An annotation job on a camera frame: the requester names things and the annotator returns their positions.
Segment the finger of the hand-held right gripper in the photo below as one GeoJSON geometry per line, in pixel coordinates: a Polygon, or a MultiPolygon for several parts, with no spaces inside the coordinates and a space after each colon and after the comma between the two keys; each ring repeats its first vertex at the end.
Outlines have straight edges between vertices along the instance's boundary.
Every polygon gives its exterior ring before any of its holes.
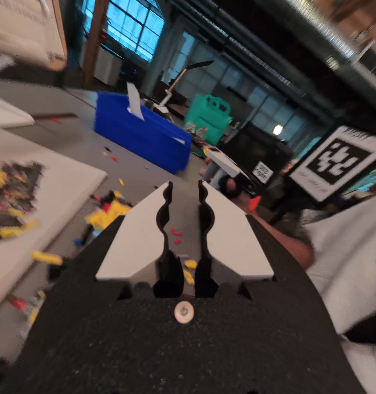
{"type": "Polygon", "coordinates": [[[220,180],[226,175],[235,180],[237,185],[252,185],[252,179],[247,176],[238,165],[230,159],[225,153],[216,147],[209,147],[208,153],[210,163],[208,164],[203,179],[210,185],[220,185],[220,180]]]}

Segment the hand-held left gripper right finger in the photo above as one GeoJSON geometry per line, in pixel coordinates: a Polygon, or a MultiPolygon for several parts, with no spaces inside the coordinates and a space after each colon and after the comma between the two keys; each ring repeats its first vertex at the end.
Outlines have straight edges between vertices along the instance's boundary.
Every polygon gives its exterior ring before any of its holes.
{"type": "Polygon", "coordinates": [[[210,212],[204,234],[210,278],[216,283],[272,279],[274,271],[250,225],[251,217],[202,180],[199,194],[202,206],[210,212]]]}

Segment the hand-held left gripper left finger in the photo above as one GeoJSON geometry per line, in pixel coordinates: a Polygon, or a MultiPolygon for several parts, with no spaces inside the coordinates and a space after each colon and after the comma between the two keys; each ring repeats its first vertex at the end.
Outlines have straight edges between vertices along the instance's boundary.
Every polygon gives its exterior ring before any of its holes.
{"type": "Polygon", "coordinates": [[[169,221],[173,184],[165,182],[124,217],[96,273],[97,281],[157,282],[167,257],[164,227],[169,221]]]}

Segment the lego car chassis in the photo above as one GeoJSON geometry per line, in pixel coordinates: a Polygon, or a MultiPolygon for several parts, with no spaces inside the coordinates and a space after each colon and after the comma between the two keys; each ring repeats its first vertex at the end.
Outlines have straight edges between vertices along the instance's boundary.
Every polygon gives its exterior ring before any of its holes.
{"type": "MultiPolygon", "coordinates": [[[[124,216],[133,207],[127,202],[119,191],[110,191],[104,197],[91,196],[96,201],[96,209],[85,217],[86,227],[80,238],[74,240],[74,251],[71,257],[51,254],[47,252],[34,251],[32,258],[37,263],[48,266],[48,281],[53,284],[61,274],[71,265],[73,258],[81,252],[84,247],[96,238],[117,217],[124,216]]],[[[24,326],[20,335],[25,337],[32,328],[41,307],[46,300],[47,289],[39,289],[30,300],[24,300],[15,295],[7,298],[8,302],[23,316],[24,326]]]]}

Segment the person's right forearm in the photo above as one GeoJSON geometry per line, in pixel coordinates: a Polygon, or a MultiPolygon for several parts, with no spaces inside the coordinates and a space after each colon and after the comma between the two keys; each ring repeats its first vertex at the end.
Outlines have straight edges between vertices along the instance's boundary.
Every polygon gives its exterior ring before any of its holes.
{"type": "Polygon", "coordinates": [[[303,269],[307,270],[313,265],[314,250],[311,245],[275,229],[257,214],[249,213],[248,215],[253,216],[294,257],[303,269]]]}

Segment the lego instruction booklet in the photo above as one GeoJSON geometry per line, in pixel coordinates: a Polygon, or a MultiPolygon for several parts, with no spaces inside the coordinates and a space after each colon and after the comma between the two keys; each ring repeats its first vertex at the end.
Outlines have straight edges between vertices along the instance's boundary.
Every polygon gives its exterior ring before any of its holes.
{"type": "Polygon", "coordinates": [[[32,252],[44,250],[107,177],[103,170],[0,129],[0,162],[4,160],[37,161],[45,171],[36,192],[35,212],[28,219],[37,226],[0,239],[0,303],[29,268],[32,252]]]}

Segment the person's right hand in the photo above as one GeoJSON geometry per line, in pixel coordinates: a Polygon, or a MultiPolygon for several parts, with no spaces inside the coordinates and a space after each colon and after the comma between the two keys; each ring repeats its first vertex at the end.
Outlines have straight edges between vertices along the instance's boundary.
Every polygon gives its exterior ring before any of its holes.
{"type": "Polygon", "coordinates": [[[230,200],[237,207],[243,210],[245,214],[254,215],[254,212],[250,210],[251,196],[244,189],[242,191],[238,191],[237,184],[233,178],[227,179],[226,190],[233,196],[230,200]]]}

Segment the black mesh chair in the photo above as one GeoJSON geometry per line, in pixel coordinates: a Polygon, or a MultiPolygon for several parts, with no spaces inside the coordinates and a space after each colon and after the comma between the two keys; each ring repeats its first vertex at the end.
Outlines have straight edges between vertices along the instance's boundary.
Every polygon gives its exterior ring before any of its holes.
{"type": "Polygon", "coordinates": [[[274,168],[274,178],[267,189],[281,175],[281,171],[294,155],[287,142],[250,123],[238,130],[234,136],[223,139],[216,147],[235,163],[264,160],[266,164],[270,164],[274,168]]]}

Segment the teal tote bag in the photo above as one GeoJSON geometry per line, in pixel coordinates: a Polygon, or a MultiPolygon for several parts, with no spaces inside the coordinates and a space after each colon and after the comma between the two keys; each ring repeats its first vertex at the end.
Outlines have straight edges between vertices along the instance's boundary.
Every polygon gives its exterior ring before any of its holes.
{"type": "Polygon", "coordinates": [[[196,94],[184,118],[184,123],[195,124],[195,130],[206,128],[205,141],[217,145],[229,127],[230,104],[217,96],[196,94]]]}

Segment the blue storage bin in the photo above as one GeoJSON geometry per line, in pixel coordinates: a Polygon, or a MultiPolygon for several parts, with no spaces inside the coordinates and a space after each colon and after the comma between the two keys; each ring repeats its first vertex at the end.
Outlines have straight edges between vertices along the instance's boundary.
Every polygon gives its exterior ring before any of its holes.
{"type": "Polygon", "coordinates": [[[171,174],[185,171],[192,135],[145,106],[141,120],[128,106],[127,95],[98,91],[94,131],[171,174]]]}

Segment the black framed paper sign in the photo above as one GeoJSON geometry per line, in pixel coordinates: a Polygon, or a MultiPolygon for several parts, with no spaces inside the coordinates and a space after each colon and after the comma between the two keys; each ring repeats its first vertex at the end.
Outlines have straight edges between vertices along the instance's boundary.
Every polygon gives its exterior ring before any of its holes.
{"type": "Polygon", "coordinates": [[[318,204],[335,196],[376,162],[376,135],[342,125],[313,147],[290,179],[318,204]]]}

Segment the white paper strip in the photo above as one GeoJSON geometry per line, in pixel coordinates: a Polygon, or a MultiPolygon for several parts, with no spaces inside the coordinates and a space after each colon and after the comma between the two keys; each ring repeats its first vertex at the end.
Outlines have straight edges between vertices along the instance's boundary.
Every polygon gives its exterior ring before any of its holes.
{"type": "Polygon", "coordinates": [[[131,82],[126,82],[126,86],[127,86],[127,96],[129,101],[129,106],[127,107],[128,112],[136,116],[138,119],[144,121],[145,119],[141,112],[140,95],[136,86],[131,82]]]}

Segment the white cabinet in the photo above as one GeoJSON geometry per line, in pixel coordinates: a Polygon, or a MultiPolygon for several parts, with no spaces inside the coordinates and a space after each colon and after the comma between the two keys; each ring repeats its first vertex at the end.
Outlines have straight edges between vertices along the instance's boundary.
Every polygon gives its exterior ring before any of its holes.
{"type": "Polygon", "coordinates": [[[94,71],[94,78],[107,86],[115,87],[120,75],[122,58],[100,47],[94,71]]]}

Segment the white document stand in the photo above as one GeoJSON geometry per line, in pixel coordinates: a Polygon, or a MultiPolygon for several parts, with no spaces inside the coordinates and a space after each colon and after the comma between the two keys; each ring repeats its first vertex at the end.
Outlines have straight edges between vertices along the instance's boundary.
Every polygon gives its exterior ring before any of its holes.
{"type": "Polygon", "coordinates": [[[0,71],[16,61],[61,71],[67,45],[59,1],[0,0],[0,71]]]}

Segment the printed instruction sheet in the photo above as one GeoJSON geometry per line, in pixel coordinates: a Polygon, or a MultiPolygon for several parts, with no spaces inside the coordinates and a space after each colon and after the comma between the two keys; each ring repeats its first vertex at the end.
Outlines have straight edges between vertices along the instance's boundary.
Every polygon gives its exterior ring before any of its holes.
{"type": "Polygon", "coordinates": [[[0,0],[0,53],[38,62],[64,58],[53,2],[0,0]]]}

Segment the silver air duct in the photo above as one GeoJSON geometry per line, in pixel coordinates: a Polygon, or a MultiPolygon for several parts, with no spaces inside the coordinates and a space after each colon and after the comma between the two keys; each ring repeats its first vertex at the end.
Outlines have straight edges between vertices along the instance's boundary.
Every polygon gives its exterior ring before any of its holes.
{"type": "Polygon", "coordinates": [[[257,1],[337,77],[376,91],[376,1],[257,1]]]}

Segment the wooden post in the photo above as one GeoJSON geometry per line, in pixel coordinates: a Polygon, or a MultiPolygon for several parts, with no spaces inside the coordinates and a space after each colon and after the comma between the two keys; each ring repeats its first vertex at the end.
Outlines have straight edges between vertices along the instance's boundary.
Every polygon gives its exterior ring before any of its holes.
{"type": "Polygon", "coordinates": [[[109,0],[96,0],[92,16],[91,28],[85,45],[82,62],[82,79],[84,88],[90,88],[94,79],[98,50],[102,29],[106,21],[109,0]]]}

